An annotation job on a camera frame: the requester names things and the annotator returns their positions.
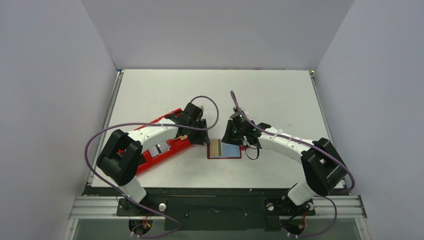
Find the wire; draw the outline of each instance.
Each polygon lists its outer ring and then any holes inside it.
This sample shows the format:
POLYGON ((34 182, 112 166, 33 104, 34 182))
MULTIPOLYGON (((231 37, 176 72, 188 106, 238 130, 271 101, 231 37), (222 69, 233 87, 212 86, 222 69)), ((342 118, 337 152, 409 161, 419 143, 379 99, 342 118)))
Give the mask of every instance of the wire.
POLYGON ((308 204, 305 210, 299 210, 297 213, 293 214, 293 216, 287 219, 282 226, 284 227, 285 224, 288 224, 291 220, 293 220, 295 217, 299 216, 300 214, 305 214, 306 211, 308 211, 310 208, 311 206, 308 204))
POLYGON ((250 147, 250 146, 246 146, 246 147, 245 147, 245 149, 244 149, 244 153, 246 154, 246 156, 247 156, 250 160, 256 160, 256 159, 258 159, 258 158, 259 158, 259 147, 253 148, 253 147, 250 147), (248 155, 247 149, 254 149, 254 150, 257 150, 256 157, 255 157, 255 158, 250 157, 250 156, 248 155))
MULTIPOLYGON (((274 135, 274 133, 271 133, 269 131, 263 130, 262 128, 260 128, 257 125, 255 125, 252 121, 250 121, 248 119, 248 117, 246 116, 245 112, 239 107, 239 104, 237 103, 237 98, 236 98, 236 95, 234 94, 234 91, 231 90, 230 91, 230 94, 231 94, 231 98, 232 98, 232 100, 233 100, 233 102, 235 104, 235 107, 237 108, 237 110, 241 113, 241 115, 243 116, 243 118, 250 125, 252 125, 255 129, 257 129, 257 130, 259 130, 259 131, 261 131, 263 133, 266 133, 266 134, 271 135, 271 136, 274 135)), ((296 143, 299 143, 299 144, 303 144, 305 146, 308 146, 310 148, 313 148, 313 149, 317 150, 318 152, 322 153, 324 156, 326 156, 327 158, 329 158, 330 160, 332 160, 333 162, 335 162, 337 165, 339 165, 347 173, 347 175, 349 175, 349 178, 350 178, 350 180, 352 182, 352 185, 349 188, 346 189, 346 192, 350 192, 352 189, 354 189, 354 187, 355 187, 355 179, 354 179, 354 176, 352 175, 351 171, 349 171, 349 169, 343 163, 341 163, 339 160, 337 160, 331 154, 327 153, 326 151, 322 150, 321 148, 319 148, 319 147, 317 147, 317 146, 315 146, 313 144, 310 144, 309 142, 302 141, 300 139, 290 138, 288 136, 281 135, 281 134, 277 134, 277 137, 288 139, 290 141, 293 141, 293 142, 296 142, 296 143)))
MULTIPOLYGON (((208 97, 208 96, 204 96, 204 95, 200 95, 200 96, 196 96, 196 97, 194 97, 191 101, 190 101, 190 103, 191 102, 193 102, 194 100, 196 100, 196 99, 198 99, 198 98, 204 98, 204 99, 208 99, 209 101, 211 101, 212 102, 212 104, 215 106, 215 108, 216 108, 216 120, 215 120, 215 122, 210 126, 210 127, 206 127, 206 128, 197 128, 197 127, 192 127, 192 126, 184 126, 184 125, 180 125, 180 124, 169 124, 169 123, 164 123, 164 124, 154 124, 154 123, 150 123, 150 122, 129 122, 129 123, 122 123, 122 124, 117 124, 117 125, 113 125, 113 126, 109 126, 109 127, 106 127, 106 128, 104 128, 104 129, 102 129, 101 131, 99 131, 98 133, 96 133, 96 134, 94 134, 92 137, 90 137, 90 139, 87 141, 87 143, 86 143, 86 145, 85 145, 85 149, 84 149, 84 158, 85 158, 85 164, 87 164, 87 167, 90 169, 90 171, 92 171, 92 173, 94 174, 94 175, 96 175, 99 179, 101 179, 103 182, 105 182, 105 183, 107 183, 109 186, 111 186, 113 189, 115 189, 116 191, 118 191, 119 193, 121 193, 128 201, 130 201, 131 203, 133 203, 133 204, 135 204, 136 206, 138 206, 138 207, 140 207, 140 208, 143 208, 143 209, 145 209, 145 210, 147 210, 147 211, 150 211, 150 212, 152 212, 153 214, 156 214, 156 215, 159 215, 159 216, 162 216, 162 217, 165 217, 166 219, 169 219, 169 220, 171 220, 171 221, 173 221, 173 222, 175 222, 175 223, 177 223, 178 225, 179 225, 179 227, 177 227, 177 228, 175 228, 175 229, 173 229, 173 230, 171 230, 171 231, 168 231, 168 232, 164 232, 164 233, 161 233, 161 234, 158 234, 158 235, 154 235, 154 236, 140 236, 140 238, 142 238, 142 239, 155 239, 155 238, 160 238, 160 237, 163 237, 163 236, 166 236, 166 235, 169 235, 169 234, 171 234, 171 233, 175 233, 176 231, 178 231, 178 230, 180 230, 181 229, 181 227, 182 227, 182 225, 181 225, 181 223, 178 221, 178 220, 176 220, 176 219, 174 219, 174 218, 172 218, 171 216, 168 216, 168 215, 166 215, 166 214, 163 214, 163 213, 161 213, 161 212, 159 212, 159 211, 156 211, 156 210, 153 210, 153 209, 150 209, 149 207, 147 207, 147 206, 144 206, 143 204, 140 204, 140 203, 138 203, 138 202, 136 202, 136 201, 134 201, 133 199, 131 199, 131 198, 129 198, 119 187, 117 187, 117 186, 115 186, 115 185, 113 185, 110 181, 108 181, 108 180, 106 180, 104 177, 102 177, 99 173, 97 173, 96 172, 96 170, 92 167, 92 165, 90 164, 90 161, 89 161, 89 156, 88 156, 88 151, 89 151, 89 146, 90 146, 90 144, 92 143, 92 141, 97 137, 97 136, 99 136, 100 134, 102 134, 102 133, 104 133, 104 132, 106 132, 106 131, 108 131, 108 130, 111 130, 111 129, 115 129, 115 128, 120 128, 120 127, 124 127, 124 126, 140 126, 140 125, 145 125, 145 126, 153 126, 153 127, 161 127, 161 126, 163 126, 163 127, 179 127, 179 128, 184 128, 184 129, 191 129, 191 130, 197 130, 197 131, 207 131, 207 130, 209 130, 209 129, 211 129, 211 128, 213 128, 213 127, 215 127, 215 125, 218 123, 218 119, 219 119, 219 117, 220 117, 220 111, 219 111, 219 109, 218 109, 218 106, 217 106, 217 104, 214 102, 214 100, 212 100, 210 97, 208 97)), ((132 232, 134 232, 134 230, 135 229, 137 229, 137 227, 140 227, 140 226, 135 226, 133 229, 132 229, 132 232)))
POLYGON ((305 221, 305 218, 306 218, 306 212, 303 213, 303 218, 302 218, 302 221, 300 221, 299 225, 301 225, 305 221))
POLYGON ((329 198, 329 197, 326 197, 326 196, 316 196, 317 198, 323 198, 323 199, 327 199, 328 201, 330 201, 331 202, 331 204, 333 205, 333 207, 334 207, 334 218, 333 218, 333 220, 332 220, 332 222, 331 222, 331 224, 330 224, 330 226, 328 226, 326 229, 324 229, 324 230, 322 230, 322 231, 320 231, 320 232, 317 232, 317 233, 312 233, 312 234, 308 234, 308 235, 294 235, 294 234, 291 234, 289 231, 287 231, 285 228, 284 228, 284 226, 282 227, 287 233, 288 233, 288 235, 289 236, 292 236, 292 237, 297 237, 297 238, 308 238, 308 237, 316 237, 316 236, 319 236, 319 235, 323 235, 323 234, 325 234, 326 232, 328 232, 331 228, 333 228, 334 227, 334 225, 336 224, 336 221, 337 221, 337 207, 336 207, 336 204, 334 203, 334 201, 331 199, 331 198, 329 198))

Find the glass panel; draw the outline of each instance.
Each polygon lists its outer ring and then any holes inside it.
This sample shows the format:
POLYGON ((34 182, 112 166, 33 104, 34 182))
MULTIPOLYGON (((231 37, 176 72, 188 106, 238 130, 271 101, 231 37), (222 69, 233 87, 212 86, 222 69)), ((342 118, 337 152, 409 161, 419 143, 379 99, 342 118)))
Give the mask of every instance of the glass panel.
MULTIPOLYGON (((303 234, 312 234, 325 229, 331 219, 306 219, 306 229, 303 234)), ((155 220, 152 229, 146 236, 163 233, 164 220, 155 220)), ((134 240, 130 238, 127 219, 80 219, 75 229, 73 240, 134 240)), ((283 240, 287 239, 284 231, 269 231, 250 229, 246 231, 178 231, 163 237, 167 240, 283 240)), ((309 237, 314 240, 360 240, 358 228, 353 218, 338 219, 335 226, 321 236, 309 237)))

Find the gray wall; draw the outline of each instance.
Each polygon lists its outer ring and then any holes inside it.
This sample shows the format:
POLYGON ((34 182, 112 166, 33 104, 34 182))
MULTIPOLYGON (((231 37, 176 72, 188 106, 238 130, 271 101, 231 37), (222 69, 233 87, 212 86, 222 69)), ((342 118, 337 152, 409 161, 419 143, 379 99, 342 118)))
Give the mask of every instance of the gray wall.
POLYGON ((316 70, 371 236, 423 239, 424 2, 356 0, 316 70))
POLYGON ((354 0, 81 0, 118 68, 302 69, 354 0))
POLYGON ((116 70, 79 0, 0 3, 0 239, 62 237, 116 70))

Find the white table surface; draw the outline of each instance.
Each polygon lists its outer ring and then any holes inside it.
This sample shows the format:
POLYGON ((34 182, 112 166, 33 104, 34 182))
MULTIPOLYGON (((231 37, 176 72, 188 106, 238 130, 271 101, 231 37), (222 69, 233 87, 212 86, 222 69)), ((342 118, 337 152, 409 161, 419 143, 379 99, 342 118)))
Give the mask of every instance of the white table surface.
MULTIPOLYGON (((126 69, 109 126, 150 122, 177 108, 184 109, 195 96, 206 95, 217 103, 220 114, 218 124, 208 131, 209 138, 222 138, 233 113, 230 90, 257 124, 264 122, 304 139, 328 138, 309 72, 294 70, 126 69)), ((203 117, 210 126, 216 118, 212 103, 206 99, 194 103, 204 106, 203 117)), ((241 159, 207 159, 206 146, 194 146, 137 178, 143 187, 254 189, 290 188, 305 175, 300 163, 270 150, 261 150, 257 160, 248 159, 244 152, 241 159)), ((92 186, 108 187, 96 176, 92 186)))

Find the black cable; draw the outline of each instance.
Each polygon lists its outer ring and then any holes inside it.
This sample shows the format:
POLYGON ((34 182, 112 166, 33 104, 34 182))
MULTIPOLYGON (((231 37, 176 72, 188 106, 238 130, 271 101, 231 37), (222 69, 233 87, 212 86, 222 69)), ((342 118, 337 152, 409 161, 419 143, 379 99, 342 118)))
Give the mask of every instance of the black cable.
POLYGON ((305 210, 299 210, 299 211, 297 211, 293 216, 291 216, 288 220, 286 220, 283 224, 280 224, 279 226, 271 226, 270 223, 268 222, 268 217, 265 215, 265 223, 266 223, 266 225, 268 226, 269 229, 272 229, 272 230, 281 229, 285 225, 290 224, 289 222, 291 220, 293 220, 295 217, 297 217, 297 216, 299 216, 301 214, 306 213, 310 208, 311 208, 311 206, 308 205, 305 210))
POLYGON ((251 146, 246 146, 246 148, 244 149, 244 153, 246 154, 246 156, 250 159, 250 160, 256 160, 256 159, 258 159, 259 158, 259 147, 256 147, 256 148, 253 148, 253 147, 251 147, 251 146), (256 158, 252 158, 252 157, 250 157, 249 155, 248 155, 248 152, 246 151, 247 149, 256 149, 257 150, 257 155, 256 155, 256 158))
POLYGON ((289 222, 291 220, 293 220, 295 217, 306 213, 306 211, 308 211, 311 208, 311 206, 308 204, 305 210, 300 210, 297 213, 295 213, 293 216, 291 216, 289 219, 287 219, 286 221, 283 222, 282 226, 284 227, 286 224, 290 224, 289 222))

